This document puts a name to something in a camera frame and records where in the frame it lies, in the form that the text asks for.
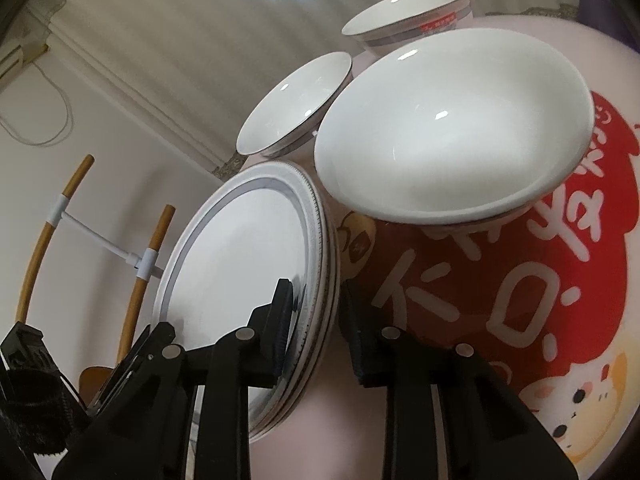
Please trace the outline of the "pink round table mat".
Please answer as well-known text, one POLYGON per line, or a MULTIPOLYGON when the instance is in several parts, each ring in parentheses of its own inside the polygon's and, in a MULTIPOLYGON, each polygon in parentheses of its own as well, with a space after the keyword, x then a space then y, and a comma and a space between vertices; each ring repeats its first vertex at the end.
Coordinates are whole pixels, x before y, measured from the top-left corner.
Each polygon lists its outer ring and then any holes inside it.
MULTIPOLYGON (((586 154, 536 202, 453 226, 367 216, 317 179, 344 283, 420 342, 437 479, 595 479, 639 413, 639 55, 575 22, 490 16, 469 28, 550 44, 594 104, 586 154)), ((256 479, 382 479, 386 391, 326 346, 303 399, 254 441, 256 479)))

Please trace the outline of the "purple cloth on sofa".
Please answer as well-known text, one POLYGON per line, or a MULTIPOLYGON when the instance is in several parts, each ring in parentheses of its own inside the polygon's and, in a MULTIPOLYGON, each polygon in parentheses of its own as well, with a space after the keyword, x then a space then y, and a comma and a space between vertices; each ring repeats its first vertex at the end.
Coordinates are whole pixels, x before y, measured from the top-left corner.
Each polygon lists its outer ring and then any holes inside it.
POLYGON ((577 21, 623 44, 634 42, 634 37, 610 0, 579 0, 577 21))

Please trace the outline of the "small white bowl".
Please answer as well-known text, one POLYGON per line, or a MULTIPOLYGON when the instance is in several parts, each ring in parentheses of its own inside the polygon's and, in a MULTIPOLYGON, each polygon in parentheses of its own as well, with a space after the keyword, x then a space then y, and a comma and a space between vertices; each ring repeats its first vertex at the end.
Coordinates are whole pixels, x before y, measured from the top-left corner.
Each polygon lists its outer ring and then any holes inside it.
POLYGON ((277 158, 297 150, 314 136, 331 104, 351 81, 352 57, 343 51, 300 66, 250 112, 236 138, 236 151, 277 158))

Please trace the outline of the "white curtain lace trim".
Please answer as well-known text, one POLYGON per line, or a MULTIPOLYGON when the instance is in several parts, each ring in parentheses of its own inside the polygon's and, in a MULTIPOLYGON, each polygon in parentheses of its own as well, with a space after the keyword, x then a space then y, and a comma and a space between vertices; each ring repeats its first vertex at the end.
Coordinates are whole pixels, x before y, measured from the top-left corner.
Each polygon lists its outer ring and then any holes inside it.
MULTIPOLYGON (((271 87, 332 51, 342 27, 381 0, 30 0, 48 44, 216 177, 242 165, 235 139, 271 87)), ((476 15, 574 18, 578 0, 472 0, 476 15)))

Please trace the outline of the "white bowl red label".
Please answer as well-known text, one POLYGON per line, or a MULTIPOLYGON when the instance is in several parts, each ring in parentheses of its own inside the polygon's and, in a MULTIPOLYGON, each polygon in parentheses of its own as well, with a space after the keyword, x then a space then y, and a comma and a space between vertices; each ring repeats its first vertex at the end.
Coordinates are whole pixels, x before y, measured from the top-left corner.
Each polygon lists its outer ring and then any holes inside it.
POLYGON ((423 37, 456 29, 473 19, 472 0, 382 0, 369 6, 342 28, 380 58, 423 37))

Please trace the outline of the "white bowl grey band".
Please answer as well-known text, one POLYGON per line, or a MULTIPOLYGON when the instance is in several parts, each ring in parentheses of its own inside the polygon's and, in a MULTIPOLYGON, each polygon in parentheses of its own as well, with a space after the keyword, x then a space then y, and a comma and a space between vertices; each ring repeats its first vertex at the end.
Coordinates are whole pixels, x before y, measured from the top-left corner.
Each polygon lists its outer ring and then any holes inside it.
POLYGON ((351 82, 322 120, 314 166, 354 211, 453 226, 557 188, 593 126, 587 83, 560 51, 512 30, 459 29, 407 44, 351 82))

